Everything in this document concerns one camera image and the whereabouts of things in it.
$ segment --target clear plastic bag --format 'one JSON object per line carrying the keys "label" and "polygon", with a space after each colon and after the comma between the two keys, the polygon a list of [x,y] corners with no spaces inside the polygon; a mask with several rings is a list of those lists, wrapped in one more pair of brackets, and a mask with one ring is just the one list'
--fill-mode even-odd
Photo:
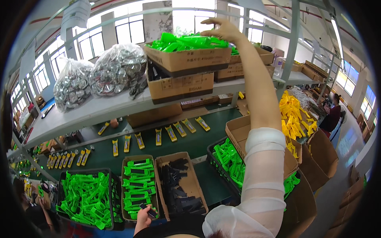
{"label": "clear plastic bag", "polygon": [[53,88],[54,100],[60,112],[79,107],[90,96],[88,78],[94,64],[85,60],[61,58],[66,65]]}
{"label": "clear plastic bag", "polygon": [[135,44],[117,44],[97,60],[89,77],[94,97],[115,96],[136,85],[146,71],[147,56]]}

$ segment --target yellow toy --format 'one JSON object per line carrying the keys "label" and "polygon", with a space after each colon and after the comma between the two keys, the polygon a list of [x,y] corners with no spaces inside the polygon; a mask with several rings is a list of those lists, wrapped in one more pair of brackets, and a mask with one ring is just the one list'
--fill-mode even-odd
{"label": "yellow toy", "polygon": [[174,131],[172,130],[172,126],[169,125],[169,127],[164,127],[166,129],[166,131],[168,132],[168,135],[169,135],[169,138],[171,138],[171,141],[172,142],[175,142],[177,141],[177,137],[176,135],[174,134]]}
{"label": "yellow toy", "polygon": [[198,122],[198,124],[200,124],[200,126],[202,128],[204,128],[205,131],[209,131],[210,130],[210,127],[205,123],[205,121],[201,117],[199,117],[199,118],[197,118],[195,120]]}
{"label": "yellow toy", "polygon": [[162,129],[155,129],[156,131],[156,146],[162,145]]}
{"label": "yellow toy", "polygon": [[101,134],[104,132],[104,130],[106,130],[106,128],[107,128],[109,125],[110,125],[110,123],[106,122],[106,123],[104,124],[104,126],[102,126],[102,128],[98,131],[98,135],[101,135]]}
{"label": "yellow toy", "polygon": [[58,159],[57,159],[57,162],[56,162],[56,165],[54,166],[54,168],[58,168],[58,165],[59,165],[59,161],[61,160],[61,158],[62,158],[62,155],[59,155],[58,156]]}
{"label": "yellow toy", "polygon": [[181,137],[187,136],[187,134],[185,133],[184,129],[182,128],[182,126],[180,125],[179,122],[174,123],[173,126],[176,127],[176,129],[179,132],[179,134],[181,135]]}
{"label": "yellow toy", "polygon": [[125,136],[125,141],[124,141],[124,152],[128,153],[130,152],[130,141],[131,141],[131,136]]}
{"label": "yellow toy", "polygon": [[62,156],[61,162],[59,163],[59,169],[62,169],[62,165],[64,164],[64,160],[66,160],[65,155]]}
{"label": "yellow toy", "polygon": [[138,141],[139,149],[141,150],[144,149],[146,146],[144,145],[141,132],[139,132],[138,134],[135,134],[135,137],[136,137],[136,140]]}
{"label": "yellow toy", "polygon": [[188,119],[185,118],[184,121],[181,121],[187,128],[188,130],[191,132],[191,133],[195,133],[197,130],[193,127],[193,125],[191,124],[190,121],[188,121]]}
{"label": "yellow toy", "polygon": [[67,153],[67,155],[66,155],[66,159],[65,159],[65,161],[64,161],[64,168],[66,168],[66,165],[67,165],[67,162],[69,161],[69,159],[70,159],[70,156],[71,156],[71,154],[70,153]]}
{"label": "yellow toy", "polygon": [[114,157],[119,155],[119,152],[118,152],[118,139],[116,141],[112,141],[112,155]]}
{"label": "yellow toy", "polygon": [[77,160],[77,166],[81,165],[81,161],[82,161],[84,155],[85,155],[85,151],[82,150],[81,154],[79,155],[78,160]]}
{"label": "yellow toy", "polygon": [[82,164],[81,164],[82,166],[85,166],[87,158],[89,158],[89,155],[90,155],[90,152],[91,152],[91,150],[88,150],[86,148],[85,148],[85,150],[86,150],[86,154],[83,156],[83,160],[82,160]]}
{"label": "yellow toy", "polygon": [[73,163],[74,157],[75,157],[75,153],[72,152],[72,155],[71,155],[71,157],[69,159],[69,164],[67,165],[68,168],[71,168],[71,165]]}

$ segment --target arm sleeve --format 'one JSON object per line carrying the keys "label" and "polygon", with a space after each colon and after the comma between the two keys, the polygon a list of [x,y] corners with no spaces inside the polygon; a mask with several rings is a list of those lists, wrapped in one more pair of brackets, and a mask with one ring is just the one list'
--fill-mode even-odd
{"label": "arm sleeve", "polygon": [[220,205],[211,210],[202,225],[205,237],[220,230],[226,237],[275,237],[283,211],[283,163],[286,141],[273,128],[249,132],[241,204]]}

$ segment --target worker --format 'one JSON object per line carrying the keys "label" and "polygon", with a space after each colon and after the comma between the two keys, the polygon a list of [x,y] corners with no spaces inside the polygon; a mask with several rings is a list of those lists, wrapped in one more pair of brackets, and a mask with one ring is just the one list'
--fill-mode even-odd
{"label": "worker", "polygon": [[286,207],[283,200],[286,140],[272,79],[257,50],[232,23],[217,18],[201,23],[220,25],[217,30],[207,30],[201,35],[233,43],[242,60],[251,131],[245,146],[241,203],[236,207],[220,205],[206,216],[183,214],[157,226],[149,226],[146,208],[138,212],[134,237],[275,237]]}
{"label": "worker", "polygon": [[35,201],[27,200],[24,192],[24,182],[21,179],[14,179],[13,190],[25,211],[26,217],[40,230],[42,234],[46,232],[59,233],[60,227],[57,215],[50,211],[44,198],[38,197],[38,204]]}
{"label": "worker", "polygon": [[330,101],[333,102],[333,108],[330,108],[328,104],[324,104],[324,110],[327,113],[327,116],[324,118],[319,127],[327,135],[328,138],[331,136],[331,132],[336,128],[337,123],[339,123],[340,120],[340,97],[341,95],[338,95],[337,93],[334,95],[330,94],[328,96]]}

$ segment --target plastic crate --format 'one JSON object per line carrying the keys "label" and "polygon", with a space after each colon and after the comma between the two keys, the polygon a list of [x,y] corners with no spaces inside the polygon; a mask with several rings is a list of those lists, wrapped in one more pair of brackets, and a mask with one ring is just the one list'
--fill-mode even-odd
{"label": "plastic crate", "polygon": [[[118,230],[122,231],[124,230],[124,221],[122,218],[122,206],[120,204],[120,198],[122,193],[122,184],[118,176],[113,174],[109,168],[101,168],[101,169],[84,169],[84,170],[70,170],[69,173],[71,175],[74,174],[85,174],[89,175],[92,174],[93,177],[98,177],[98,172],[102,172],[107,176],[107,174],[110,174],[109,176],[109,201],[110,201],[110,214],[111,214],[111,227],[105,227],[104,230]],[[62,200],[65,199],[65,193],[62,187],[62,180],[66,179],[66,171],[63,171],[59,177],[59,183],[58,183],[58,197],[57,197],[57,205],[61,205]],[[116,213],[116,217],[119,217],[122,222],[116,222],[114,220],[114,212]],[[81,222],[76,222],[70,219],[70,217],[63,212],[57,211],[58,216],[60,216],[62,219],[86,226],[91,228],[96,228],[96,226],[84,224]]]}
{"label": "plastic crate", "polygon": [[241,202],[241,189],[236,185],[236,183],[231,179],[229,174],[224,170],[222,165],[219,163],[219,161],[214,157],[213,152],[214,146],[216,145],[222,145],[225,143],[227,139],[227,136],[222,138],[221,140],[217,141],[216,143],[211,144],[208,146],[207,151],[208,151],[208,156],[207,156],[207,161],[209,164],[215,169],[215,171],[223,178],[224,184],[227,186],[228,190],[233,196],[233,199],[235,200],[236,203]]}

